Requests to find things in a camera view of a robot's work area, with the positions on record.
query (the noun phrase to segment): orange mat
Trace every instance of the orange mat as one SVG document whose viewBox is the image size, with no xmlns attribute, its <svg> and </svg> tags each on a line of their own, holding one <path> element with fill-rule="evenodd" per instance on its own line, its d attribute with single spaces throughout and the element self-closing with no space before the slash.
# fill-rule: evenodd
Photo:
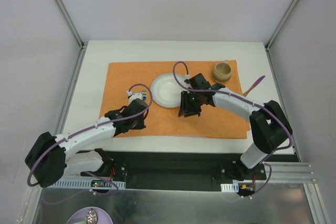
<svg viewBox="0 0 336 224">
<path fill-rule="evenodd" d="M 121 108 L 127 105 L 127 89 L 135 83 L 143 83 L 148 87 L 156 77 L 163 73 L 171 73 L 175 62 L 121 62 L 110 63 L 105 84 L 104 96 L 100 110 L 103 116 L 110 110 Z M 215 82 L 212 79 L 212 69 L 217 61 L 189 61 L 186 62 L 191 77 L 202 73 L 211 85 Z M 225 85 L 232 91 L 242 94 L 240 87 L 237 62 L 229 61 L 232 68 L 232 77 Z M 176 73 L 185 75 L 185 68 L 182 64 L 176 67 Z M 133 92 L 141 92 L 142 87 L 135 87 Z M 249 124 L 239 116 L 210 105 L 202 106 L 201 117 L 190 116 L 188 118 L 178 117 L 179 108 L 164 108 L 152 103 L 148 117 L 145 120 L 146 128 L 142 130 L 129 131 L 119 136 L 206 136 L 215 138 L 246 138 Z"/>
</svg>

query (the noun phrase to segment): mug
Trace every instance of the mug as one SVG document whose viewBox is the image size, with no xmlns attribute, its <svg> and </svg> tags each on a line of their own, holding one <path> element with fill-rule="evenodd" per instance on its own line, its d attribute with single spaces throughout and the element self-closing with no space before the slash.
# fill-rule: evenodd
<svg viewBox="0 0 336 224">
<path fill-rule="evenodd" d="M 218 63 L 212 70 L 212 78 L 218 83 L 228 81 L 232 76 L 232 69 L 228 64 L 228 60 Z"/>
</svg>

